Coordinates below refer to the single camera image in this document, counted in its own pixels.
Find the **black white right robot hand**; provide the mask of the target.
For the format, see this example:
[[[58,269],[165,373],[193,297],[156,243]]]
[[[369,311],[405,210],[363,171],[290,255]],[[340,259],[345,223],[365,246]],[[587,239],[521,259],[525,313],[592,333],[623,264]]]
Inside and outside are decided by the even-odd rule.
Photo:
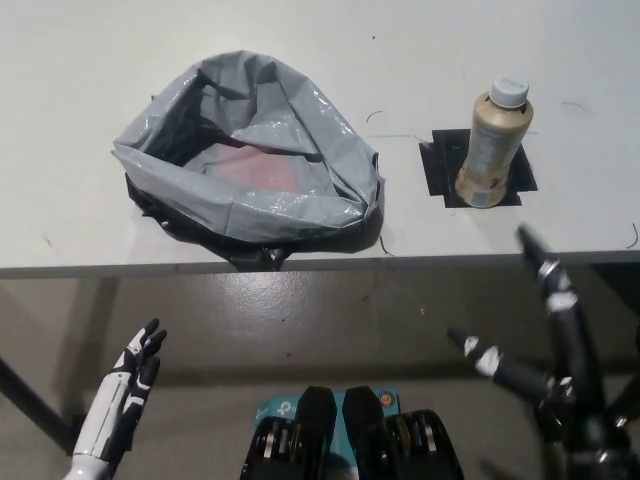
[[[548,315],[551,370],[541,371],[458,328],[450,328],[447,335],[481,376],[532,407],[545,442],[562,448],[565,478],[636,479],[639,457],[606,402],[576,289],[559,257],[530,227],[519,225],[517,238]]]

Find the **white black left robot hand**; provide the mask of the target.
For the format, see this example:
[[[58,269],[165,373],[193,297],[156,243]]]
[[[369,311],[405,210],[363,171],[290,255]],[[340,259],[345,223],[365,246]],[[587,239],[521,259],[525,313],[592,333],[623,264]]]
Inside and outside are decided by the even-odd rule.
[[[142,417],[160,369],[167,332],[153,319],[123,349],[103,378],[72,452],[68,479],[111,479]]]

